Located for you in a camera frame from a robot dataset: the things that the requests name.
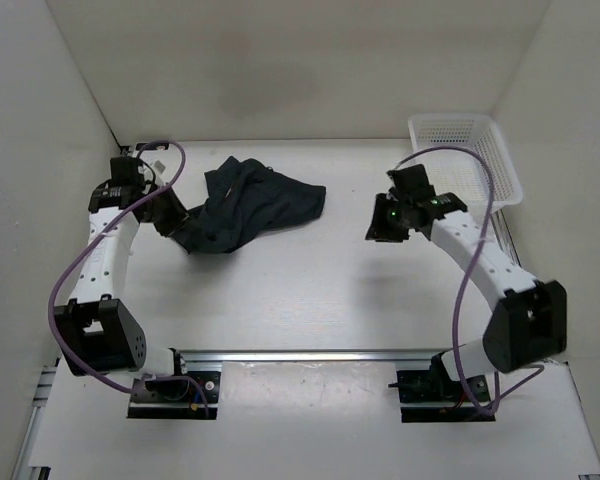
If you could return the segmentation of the dark navy shorts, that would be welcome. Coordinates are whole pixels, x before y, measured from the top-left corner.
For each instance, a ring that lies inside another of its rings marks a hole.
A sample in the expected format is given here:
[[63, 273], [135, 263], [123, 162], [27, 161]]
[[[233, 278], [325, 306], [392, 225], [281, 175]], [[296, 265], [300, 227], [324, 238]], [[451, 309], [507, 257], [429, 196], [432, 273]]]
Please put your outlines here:
[[229, 157], [205, 173], [208, 198], [173, 234], [184, 250], [229, 254], [259, 234], [302, 226], [322, 215], [327, 190], [287, 177], [260, 161]]

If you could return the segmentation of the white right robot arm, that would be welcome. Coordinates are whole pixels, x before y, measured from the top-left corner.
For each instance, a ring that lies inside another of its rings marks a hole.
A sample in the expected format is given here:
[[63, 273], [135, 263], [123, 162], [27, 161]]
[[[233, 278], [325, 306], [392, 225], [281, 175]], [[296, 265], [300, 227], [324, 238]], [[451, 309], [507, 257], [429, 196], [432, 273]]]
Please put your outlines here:
[[448, 254], [463, 270], [462, 282], [473, 283], [491, 310], [481, 337], [432, 358], [429, 387], [435, 396], [450, 400], [464, 389], [465, 377], [511, 373], [566, 350], [565, 288], [514, 264], [457, 196], [410, 202], [378, 194], [366, 238], [401, 243], [410, 231]]

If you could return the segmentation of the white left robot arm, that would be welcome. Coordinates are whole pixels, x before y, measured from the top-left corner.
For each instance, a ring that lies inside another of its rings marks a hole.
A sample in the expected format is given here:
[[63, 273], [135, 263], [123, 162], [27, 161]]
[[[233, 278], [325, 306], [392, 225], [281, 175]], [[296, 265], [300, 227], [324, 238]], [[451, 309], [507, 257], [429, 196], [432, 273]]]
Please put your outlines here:
[[122, 300], [134, 238], [142, 223], [171, 236], [187, 218], [185, 207], [164, 186], [99, 186], [89, 206], [89, 252], [78, 261], [79, 278], [64, 305], [52, 309], [52, 322], [76, 376], [112, 372], [155, 376], [155, 388], [168, 400], [186, 395], [190, 377], [174, 348], [149, 343]]

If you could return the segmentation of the white perforated plastic basket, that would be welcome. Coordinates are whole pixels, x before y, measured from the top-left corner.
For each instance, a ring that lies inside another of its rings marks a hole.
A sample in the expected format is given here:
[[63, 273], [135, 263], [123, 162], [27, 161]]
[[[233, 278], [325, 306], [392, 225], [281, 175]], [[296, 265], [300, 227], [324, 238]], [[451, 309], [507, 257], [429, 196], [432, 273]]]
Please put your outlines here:
[[418, 114], [408, 120], [415, 152], [436, 146], [416, 159], [438, 193], [457, 195], [475, 215], [486, 208], [494, 189], [492, 209], [517, 205], [523, 190], [497, 123], [469, 113]]

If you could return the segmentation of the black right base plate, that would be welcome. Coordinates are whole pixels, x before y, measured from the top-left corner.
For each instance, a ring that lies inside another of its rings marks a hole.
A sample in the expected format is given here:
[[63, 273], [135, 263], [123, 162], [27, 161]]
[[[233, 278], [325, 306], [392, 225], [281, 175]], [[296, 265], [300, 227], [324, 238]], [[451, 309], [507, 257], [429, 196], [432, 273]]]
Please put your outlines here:
[[398, 370], [396, 381], [389, 387], [398, 390], [403, 424], [495, 421], [494, 415], [477, 412], [459, 383], [444, 390], [425, 370]]

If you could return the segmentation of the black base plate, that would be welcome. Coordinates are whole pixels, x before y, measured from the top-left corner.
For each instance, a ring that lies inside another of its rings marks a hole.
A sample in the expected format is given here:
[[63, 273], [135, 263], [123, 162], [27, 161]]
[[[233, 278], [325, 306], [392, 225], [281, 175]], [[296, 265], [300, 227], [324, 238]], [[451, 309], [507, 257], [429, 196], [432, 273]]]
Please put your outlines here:
[[203, 368], [187, 375], [203, 391], [188, 381], [155, 382], [136, 379], [132, 386], [127, 417], [151, 420], [216, 420], [221, 391], [221, 371]]
[[459, 383], [444, 390], [425, 370], [398, 370], [396, 381], [389, 387], [398, 390], [403, 424], [495, 421], [494, 415], [477, 412]]

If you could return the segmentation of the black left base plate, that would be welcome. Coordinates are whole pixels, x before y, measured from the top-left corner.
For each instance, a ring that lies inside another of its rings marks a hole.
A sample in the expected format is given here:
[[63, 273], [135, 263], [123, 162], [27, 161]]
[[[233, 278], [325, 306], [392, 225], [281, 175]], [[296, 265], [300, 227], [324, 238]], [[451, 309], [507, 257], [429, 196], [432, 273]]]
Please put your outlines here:
[[216, 420], [221, 391], [221, 371], [203, 368], [187, 375], [203, 391], [188, 381], [155, 382], [136, 379], [132, 386], [127, 417], [151, 420]]

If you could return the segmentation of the aluminium frame rail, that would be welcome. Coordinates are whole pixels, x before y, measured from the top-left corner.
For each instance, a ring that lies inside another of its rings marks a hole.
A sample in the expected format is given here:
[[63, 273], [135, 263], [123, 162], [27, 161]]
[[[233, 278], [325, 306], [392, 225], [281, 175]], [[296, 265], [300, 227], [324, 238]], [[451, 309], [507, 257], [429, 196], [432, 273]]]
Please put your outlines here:
[[393, 384], [448, 348], [462, 273], [420, 236], [368, 242], [405, 141], [188, 142], [176, 191], [255, 158], [324, 185], [322, 217], [228, 256], [142, 227], [125, 303], [155, 344], [221, 373], [214, 420], [139, 420], [128, 399], [56, 368], [27, 440], [33, 479], [600, 479], [569, 368], [550, 362], [484, 423], [405, 424]]

